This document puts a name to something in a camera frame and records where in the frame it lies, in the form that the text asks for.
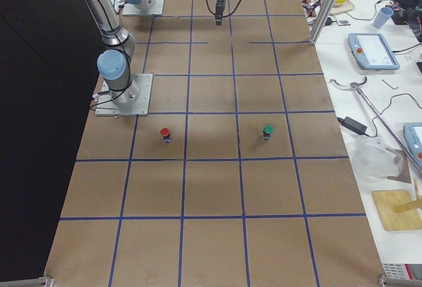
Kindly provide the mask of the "green push button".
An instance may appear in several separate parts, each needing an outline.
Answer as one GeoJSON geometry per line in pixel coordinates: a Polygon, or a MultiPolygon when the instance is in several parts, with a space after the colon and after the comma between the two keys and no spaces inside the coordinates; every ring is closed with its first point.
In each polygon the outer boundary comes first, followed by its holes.
{"type": "Polygon", "coordinates": [[[264,140],[269,140],[271,138],[271,136],[272,136],[273,131],[274,131],[273,126],[266,125],[263,128],[263,131],[262,131],[262,137],[263,137],[263,139],[264,140]]]}

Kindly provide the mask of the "red push button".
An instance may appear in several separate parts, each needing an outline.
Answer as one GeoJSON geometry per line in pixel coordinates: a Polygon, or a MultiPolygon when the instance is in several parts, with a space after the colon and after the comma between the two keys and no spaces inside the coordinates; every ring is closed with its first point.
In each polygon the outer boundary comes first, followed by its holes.
{"type": "Polygon", "coordinates": [[[163,142],[165,143],[171,142],[171,131],[169,128],[164,127],[160,129],[160,135],[162,136],[163,142]]]}

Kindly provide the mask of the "metal rod with hook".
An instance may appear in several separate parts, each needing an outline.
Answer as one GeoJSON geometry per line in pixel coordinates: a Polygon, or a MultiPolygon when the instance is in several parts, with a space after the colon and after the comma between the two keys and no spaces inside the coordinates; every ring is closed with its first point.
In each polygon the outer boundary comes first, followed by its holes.
{"type": "Polygon", "coordinates": [[[418,165],[417,160],[408,149],[408,147],[402,142],[399,136],[395,133],[390,124],[385,120],[382,113],[375,107],[375,105],[369,100],[368,96],[364,93],[362,87],[367,83],[367,77],[364,76],[361,82],[351,82],[348,85],[340,84],[336,79],[330,79],[329,83],[336,85],[342,90],[356,91],[356,93],[363,99],[363,101],[370,107],[375,117],[383,124],[385,129],[389,132],[390,136],[396,141],[396,144],[404,151],[407,159],[413,164],[419,175],[421,175],[421,168],[418,165]]]}

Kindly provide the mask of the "upper blue teach pendant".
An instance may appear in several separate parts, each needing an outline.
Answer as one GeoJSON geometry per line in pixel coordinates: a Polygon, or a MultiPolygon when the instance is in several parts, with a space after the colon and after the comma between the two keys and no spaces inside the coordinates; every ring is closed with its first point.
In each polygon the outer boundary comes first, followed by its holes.
{"type": "Polygon", "coordinates": [[[381,33],[350,33],[347,42],[358,66],[364,70],[398,70],[400,64],[381,33]]]}

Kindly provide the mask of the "blue teach pendant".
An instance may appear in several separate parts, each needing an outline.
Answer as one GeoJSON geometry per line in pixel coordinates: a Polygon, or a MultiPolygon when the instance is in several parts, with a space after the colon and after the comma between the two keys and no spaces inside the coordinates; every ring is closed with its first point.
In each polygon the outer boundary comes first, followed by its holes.
{"type": "Polygon", "coordinates": [[[364,70],[398,70],[400,64],[381,33],[350,33],[347,42],[358,66],[364,70]]]}
{"type": "Polygon", "coordinates": [[[406,123],[404,125],[404,137],[415,159],[415,165],[421,170],[421,122],[406,123]]]}

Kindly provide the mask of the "brown paper table cover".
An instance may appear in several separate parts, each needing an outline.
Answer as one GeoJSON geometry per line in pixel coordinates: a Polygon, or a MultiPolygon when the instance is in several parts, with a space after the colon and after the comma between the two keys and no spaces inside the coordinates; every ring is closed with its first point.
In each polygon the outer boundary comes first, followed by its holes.
{"type": "Polygon", "coordinates": [[[149,114],[88,116],[45,268],[54,284],[376,286],[300,0],[242,0],[221,26],[205,0],[165,0],[162,16],[122,23],[133,70],[154,76],[149,114]]]}

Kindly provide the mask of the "blue plastic cup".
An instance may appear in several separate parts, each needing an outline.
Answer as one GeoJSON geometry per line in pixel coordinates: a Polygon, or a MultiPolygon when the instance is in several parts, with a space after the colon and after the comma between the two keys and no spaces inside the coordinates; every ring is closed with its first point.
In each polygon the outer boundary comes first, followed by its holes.
{"type": "Polygon", "coordinates": [[[381,8],[373,21],[373,27],[381,28],[386,24],[386,22],[392,17],[393,14],[394,10],[390,7],[381,8]]]}

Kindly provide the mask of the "black power adapter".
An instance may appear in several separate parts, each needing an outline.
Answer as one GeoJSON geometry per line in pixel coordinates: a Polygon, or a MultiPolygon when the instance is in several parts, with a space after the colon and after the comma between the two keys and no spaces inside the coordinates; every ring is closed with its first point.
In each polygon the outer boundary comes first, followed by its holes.
{"type": "Polygon", "coordinates": [[[345,127],[346,129],[349,129],[350,131],[358,135],[364,135],[367,130],[367,126],[350,117],[338,118],[338,121],[341,126],[345,127]]]}

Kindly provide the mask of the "small allen key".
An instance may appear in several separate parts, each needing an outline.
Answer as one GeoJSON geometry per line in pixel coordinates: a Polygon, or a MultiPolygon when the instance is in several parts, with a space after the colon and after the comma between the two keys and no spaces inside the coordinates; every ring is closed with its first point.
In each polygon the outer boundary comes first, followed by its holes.
{"type": "Polygon", "coordinates": [[[389,82],[387,82],[387,81],[386,81],[386,80],[384,80],[384,79],[382,79],[382,82],[383,82],[386,86],[388,86],[390,89],[392,89],[392,90],[397,90],[397,89],[399,89],[399,86],[394,86],[394,85],[390,84],[389,82]]]}

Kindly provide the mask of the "clear plastic bag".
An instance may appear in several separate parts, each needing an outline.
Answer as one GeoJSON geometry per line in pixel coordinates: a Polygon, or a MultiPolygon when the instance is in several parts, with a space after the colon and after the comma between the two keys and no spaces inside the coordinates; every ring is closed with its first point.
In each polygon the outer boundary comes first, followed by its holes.
{"type": "Polygon", "coordinates": [[[358,136],[346,146],[357,181],[406,181],[406,177],[402,176],[404,155],[399,150],[390,148],[381,138],[358,136]]]}

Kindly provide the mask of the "lower blue teach pendant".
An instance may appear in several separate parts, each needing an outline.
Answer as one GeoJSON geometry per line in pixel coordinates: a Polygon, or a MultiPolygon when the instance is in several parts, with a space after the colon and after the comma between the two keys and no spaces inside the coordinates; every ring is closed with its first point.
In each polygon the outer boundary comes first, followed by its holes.
{"type": "Polygon", "coordinates": [[[421,122],[406,123],[404,125],[404,137],[415,159],[415,165],[421,170],[421,122]]]}

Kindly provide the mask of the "wooden cutting board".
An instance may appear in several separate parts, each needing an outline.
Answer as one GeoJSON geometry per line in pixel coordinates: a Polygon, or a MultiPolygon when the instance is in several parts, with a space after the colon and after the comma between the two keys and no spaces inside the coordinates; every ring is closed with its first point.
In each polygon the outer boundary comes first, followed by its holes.
{"type": "Polygon", "coordinates": [[[409,191],[398,189],[374,191],[372,198],[386,231],[421,229],[421,195],[413,198],[409,191]]]}

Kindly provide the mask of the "aluminium frame post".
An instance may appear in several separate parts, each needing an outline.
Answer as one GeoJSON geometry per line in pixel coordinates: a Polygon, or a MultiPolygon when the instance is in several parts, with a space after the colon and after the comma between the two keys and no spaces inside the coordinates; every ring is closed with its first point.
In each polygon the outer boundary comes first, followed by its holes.
{"type": "Polygon", "coordinates": [[[309,35],[309,44],[315,45],[317,42],[317,39],[322,32],[323,27],[325,26],[326,19],[328,18],[328,15],[330,14],[330,11],[334,5],[336,0],[324,0],[322,3],[322,6],[320,8],[320,11],[314,21],[313,27],[311,29],[310,35],[309,35]]]}

